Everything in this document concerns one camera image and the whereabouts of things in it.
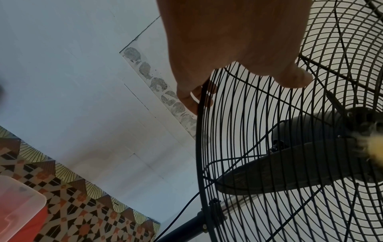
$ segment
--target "human hand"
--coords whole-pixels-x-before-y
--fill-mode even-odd
[[[238,61],[283,87],[309,85],[295,65],[311,0],[158,0],[179,100],[197,114],[197,98],[214,69]],[[211,87],[212,94],[216,87]]]

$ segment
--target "fan grille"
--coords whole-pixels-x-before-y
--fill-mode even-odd
[[[320,120],[315,114],[335,111],[326,90],[343,107],[383,111],[381,12],[377,1],[313,2],[298,59],[314,77],[305,89],[284,89],[273,78],[253,75],[239,63],[211,75],[218,86],[215,104],[210,109],[200,105],[197,126],[197,172],[205,212],[213,198],[226,206],[241,199],[222,194],[214,183],[268,155],[271,131],[283,120]],[[303,132],[302,127],[295,128]],[[312,139],[325,137],[313,134]],[[376,179],[366,183],[349,177],[330,185],[267,193],[232,211],[216,229],[216,220],[207,216],[208,230],[213,242],[383,241],[382,185]]]

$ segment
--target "plastic container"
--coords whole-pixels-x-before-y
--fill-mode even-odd
[[[44,195],[7,176],[0,176],[0,242],[7,242],[46,204]]]

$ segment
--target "standing fan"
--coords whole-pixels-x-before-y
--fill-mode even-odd
[[[383,241],[383,169],[355,140],[383,133],[382,12],[378,1],[314,1],[304,89],[239,63],[214,71],[215,104],[203,94],[197,121],[202,211],[169,241],[203,230],[212,242]]]

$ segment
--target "white ceiling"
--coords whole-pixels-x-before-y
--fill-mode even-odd
[[[0,0],[0,125],[159,222],[197,192],[194,139],[119,52],[154,0]],[[136,41],[171,87],[160,20]]]

